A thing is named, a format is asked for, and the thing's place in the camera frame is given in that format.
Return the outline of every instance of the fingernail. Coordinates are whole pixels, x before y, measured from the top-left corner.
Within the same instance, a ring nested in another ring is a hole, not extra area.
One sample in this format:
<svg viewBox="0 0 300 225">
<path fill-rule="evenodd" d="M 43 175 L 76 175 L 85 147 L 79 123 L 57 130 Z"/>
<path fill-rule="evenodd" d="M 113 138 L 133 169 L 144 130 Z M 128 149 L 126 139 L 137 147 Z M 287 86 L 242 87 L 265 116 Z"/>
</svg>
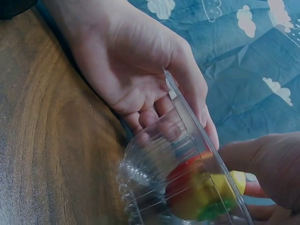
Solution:
<svg viewBox="0 0 300 225">
<path fill-rule="evenodd" d="M 206 111 L 205 111 L 205 108 L 204 108 L 202 110 L 201 116 L 200 116 L 200 123 L 201 123 L 202 127 L 206 127 L 206 121 L 207 121 L 207 117 L 206 117 Z"/>
</svg>

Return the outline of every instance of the green object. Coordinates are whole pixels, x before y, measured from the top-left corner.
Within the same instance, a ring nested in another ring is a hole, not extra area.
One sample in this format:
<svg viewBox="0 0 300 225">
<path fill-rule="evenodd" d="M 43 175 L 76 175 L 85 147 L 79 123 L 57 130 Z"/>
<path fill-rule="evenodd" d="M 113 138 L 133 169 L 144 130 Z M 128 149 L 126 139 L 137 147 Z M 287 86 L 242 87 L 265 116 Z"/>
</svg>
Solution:
<svg viewBox="0 0 300 225">
<path fill-rule="evenodd" d="M 234 202 L 232 200 L 226 199 L 223 202 L 219 201 L 213 205 L 207 206 L 198 215 L 198 221 L 212 221 L 216 219 L 219 215 L 224 214 L 234 207 Z"/>
</svg>

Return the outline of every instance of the white cloud print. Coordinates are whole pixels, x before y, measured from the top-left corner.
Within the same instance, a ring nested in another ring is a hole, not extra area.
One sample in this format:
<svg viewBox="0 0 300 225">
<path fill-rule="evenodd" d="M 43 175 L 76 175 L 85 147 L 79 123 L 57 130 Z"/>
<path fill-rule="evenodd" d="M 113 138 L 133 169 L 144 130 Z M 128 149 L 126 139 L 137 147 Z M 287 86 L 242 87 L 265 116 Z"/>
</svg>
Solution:
<svg viewBox="0 0 300 225">
<path fill-rule="evenodd" d="M 248 37 L 254 38 L 256 25 L 252 21 L 252 13 L 249 6 L 243 6 L 242 9 L 239 9 L 236 13 L 236 17 L 238 18 L 239 28 L 241 28 Z"/>
<path fill-rule="evenodd" d="M 284 2 L 282 0 L 268 0 L 268 4 L 273 26 L 282 25 L 284 26 L 285 32 L 290 33 L 294 25 L 291 23 L 291 18 L 285 10 Z"/>
<path fill-rule="evenodd" d="M 155 13 L 158 19 L 167 20 L 171 16 L 172 10 L 175 8 L 174 0 L 147 0 L 148 10 Z"/>
<path fill-rule="evenodd" d="M 268 85 L 274 94 L 281 97 L 289 106 L 293 106 L 290 99 L 291 91 L 288 88 L 282 88 L 280 83 L 272 81 L 271 78 L 263 77 L 262 80 Z"/>
</svg>

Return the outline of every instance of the wrist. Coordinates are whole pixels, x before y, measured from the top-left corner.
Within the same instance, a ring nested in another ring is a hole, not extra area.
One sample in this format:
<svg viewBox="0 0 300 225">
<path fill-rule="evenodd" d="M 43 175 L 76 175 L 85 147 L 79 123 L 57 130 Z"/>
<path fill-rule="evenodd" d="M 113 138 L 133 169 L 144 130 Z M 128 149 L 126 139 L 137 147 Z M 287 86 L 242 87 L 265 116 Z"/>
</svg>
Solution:
<svg viewBox="0 0 300 225">
<path fill-rule="evenodd" d="M 80 41 L 92 30 L 109 28 L 112 18 L 118 14 L 117 9 L 129 5 L 126 0 L 42 0 L 42 2 L 70 44 Z"/>
</svg>

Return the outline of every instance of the toy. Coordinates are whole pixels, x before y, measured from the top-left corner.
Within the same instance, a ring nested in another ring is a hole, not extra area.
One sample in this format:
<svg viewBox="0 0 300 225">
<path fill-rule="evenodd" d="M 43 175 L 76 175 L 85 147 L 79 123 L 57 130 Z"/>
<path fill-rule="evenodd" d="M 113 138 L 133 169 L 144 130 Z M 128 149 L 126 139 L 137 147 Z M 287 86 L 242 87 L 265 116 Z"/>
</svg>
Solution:
<svg viewBox="0 0 300 225">
<path fill-rule="evenodd" d="M 210 153 L 203 153 L 179 164 L 166 179 L 167 205 L 180 219 L 214 220 L 236 206 L 233 191 L 224 175 L 201 172 L 203 160 L 208 157 Z M 230 174 L 239 192 L 244 194 L 245 174 L 238 171 Z"/>
</svg>

